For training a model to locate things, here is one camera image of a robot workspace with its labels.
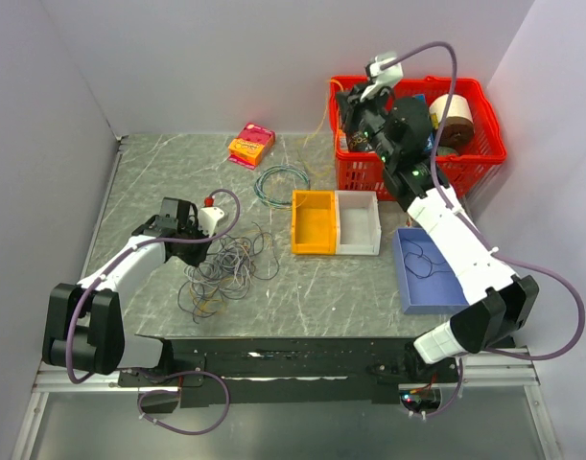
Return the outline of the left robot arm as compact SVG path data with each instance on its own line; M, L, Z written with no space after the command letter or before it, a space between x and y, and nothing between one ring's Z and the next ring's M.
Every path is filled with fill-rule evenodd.
M109 375L123 368L141 368L141 374L155 385L173 378L176 363L167 356L162 339L128 332L123 313L140 285L153 271L176 257L187 265L202 263L226 220L225 212L208 198L203 208L182 199L165 197L158 214L131 233L126 258L113 268L102 266L75 284L60 283L51 291L42 345L42 360L53 366L66 365L67 335L76 306L87 293L73 334L72 364L76 371Z

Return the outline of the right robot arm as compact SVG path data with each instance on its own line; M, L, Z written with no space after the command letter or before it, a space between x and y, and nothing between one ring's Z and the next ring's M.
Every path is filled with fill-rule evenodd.
M426 104L414 97L395 98L388 86L364 98L369 86L359 83L335 94L347 144L365 142L376 153L387 191L437 246L468 303L409 345L405 371L421 382L435 374L439 361L476 354L520 330L539 287L484 246L447 177L432 168L426 146L433 125Z

